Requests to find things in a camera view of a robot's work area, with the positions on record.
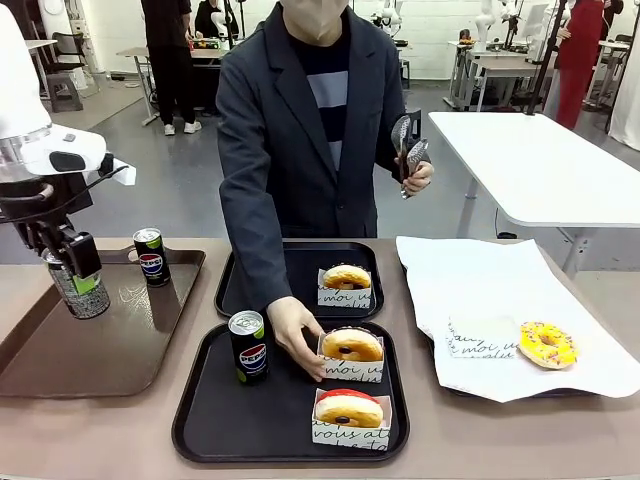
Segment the donut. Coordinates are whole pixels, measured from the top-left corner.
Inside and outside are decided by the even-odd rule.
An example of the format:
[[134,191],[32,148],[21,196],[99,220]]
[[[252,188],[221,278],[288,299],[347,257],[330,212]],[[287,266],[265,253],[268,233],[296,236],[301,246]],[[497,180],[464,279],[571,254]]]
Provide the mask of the donut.
[[324,272],[322,282],[327,288],[358,290],[369,288],[371,286],[371,277],[360,267],[338,265]]
[[560,370],[578,361],[572,338],[549,323],[528,322],[520,327],[520,351],[533,363]]
[[345,427],[378,428],[384,418],[380,403],[349,389],[330,390],[316,403],[316,419]]
[[364,328],[340,328],[324,337],[322,354],[352,362],[379,362],[383,349],[378,339]]

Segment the shoe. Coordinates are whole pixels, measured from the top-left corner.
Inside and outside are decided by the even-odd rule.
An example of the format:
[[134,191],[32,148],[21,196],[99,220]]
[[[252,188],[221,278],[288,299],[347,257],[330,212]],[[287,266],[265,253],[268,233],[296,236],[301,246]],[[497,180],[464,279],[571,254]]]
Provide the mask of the shoe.
[[184,124],[184,133],[196,133],[199,130],[202,130],[202,124],[197,120],[193,123]]

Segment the soda can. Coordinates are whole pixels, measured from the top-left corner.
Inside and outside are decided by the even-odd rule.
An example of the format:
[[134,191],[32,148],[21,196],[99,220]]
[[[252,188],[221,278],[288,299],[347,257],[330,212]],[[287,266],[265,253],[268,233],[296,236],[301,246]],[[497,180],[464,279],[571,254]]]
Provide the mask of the soda can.
[[42,252],[42,260],[71,315],[86,320],[100,315],[109,308],[111,300],[102,283],[100,272],[80,279],[72,275],[48,248]]
[[240,381],[252,385],[267,378],[269,364],[262,315],[250,310],[238,312],[231,317],[228,327]]
[[133,243],[138,252],[142,273],[147,286],[162,287],[171,280],[169,262],[164,253],[162,235],[157,228],[143,228],[133,235]]

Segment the cardboard box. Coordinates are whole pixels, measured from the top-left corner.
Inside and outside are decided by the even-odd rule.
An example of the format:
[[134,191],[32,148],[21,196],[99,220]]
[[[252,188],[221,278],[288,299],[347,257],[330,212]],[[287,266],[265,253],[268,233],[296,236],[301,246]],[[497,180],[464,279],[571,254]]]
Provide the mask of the cardboard box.
[[313,412],[311,413],[311,438],[313,443],[364,448],[367,450],[386,450],[388,448],[393,418],[391,398],[388,395],[373,397],[380,402],[384,412],[382,424],[378,428],[357,428],[316,420],[316,404],[318,403],[318,398],[324,393],[325,390],[316,389],[316,398],[313,402]]
[[317,354],[325,361],[327,371],[326,378],[338,380],[351,380],[355,382],[380,383],[384,372],[384,341],[382,337],[376,337],[382,345],[382,360],[379,362],[354,362],[351,360],[338,360],[326,357],[322,354],[322,342],[327,334],[320,335],[318,339]]
[[322,280],[324,272],[325,270],[318,270],[319,306],[347,308],[371,307],[371,288],[363,288],[360,290],[340,290],[336,288],[327,288],[324,286],[324,282]]

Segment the person's right hand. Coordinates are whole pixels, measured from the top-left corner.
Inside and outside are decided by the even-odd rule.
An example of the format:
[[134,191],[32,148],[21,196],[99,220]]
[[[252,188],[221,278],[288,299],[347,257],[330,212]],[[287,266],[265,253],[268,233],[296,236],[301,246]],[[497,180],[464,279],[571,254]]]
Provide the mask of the person's right hand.
[[561,38],[562,40],[568,40],[571,38],[571,32],[563,27],[558,30],[558,38]]
[[316,382],[325,377],[324,360],[313,353],[302,336],[302,329],[308,328],[316,337],[322,335],[322,327],[309,310],[294,297],[279,298],[267,307],[276,342],[302,367]]

